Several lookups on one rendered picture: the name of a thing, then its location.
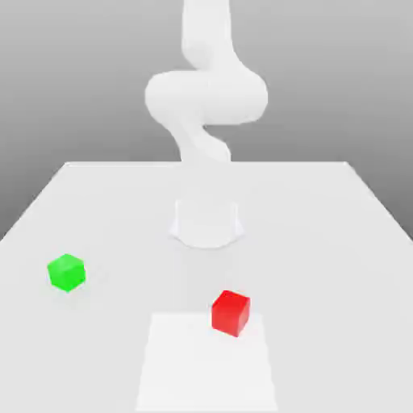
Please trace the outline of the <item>small green cube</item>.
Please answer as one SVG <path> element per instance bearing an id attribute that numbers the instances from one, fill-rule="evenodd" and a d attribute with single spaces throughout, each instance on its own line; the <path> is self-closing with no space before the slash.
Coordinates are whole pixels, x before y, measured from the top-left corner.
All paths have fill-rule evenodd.
<path id="1" fill-rule="evenodd" d="M 51 284 L 65 292 L 70 292 L 86 281 L 84 261 L 68 253 L 49 262 L 47 270 Z"/>

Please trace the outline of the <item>small red cube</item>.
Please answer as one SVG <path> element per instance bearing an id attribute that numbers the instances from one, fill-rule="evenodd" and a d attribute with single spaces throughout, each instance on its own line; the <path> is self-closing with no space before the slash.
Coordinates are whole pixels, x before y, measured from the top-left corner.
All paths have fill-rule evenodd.
<path id="1" fill-rule="evenodd" d="M 211 326 L 220 332 L 238 337 L 248 322 L 250 297 L 224 290 L 211 308 Z"/>

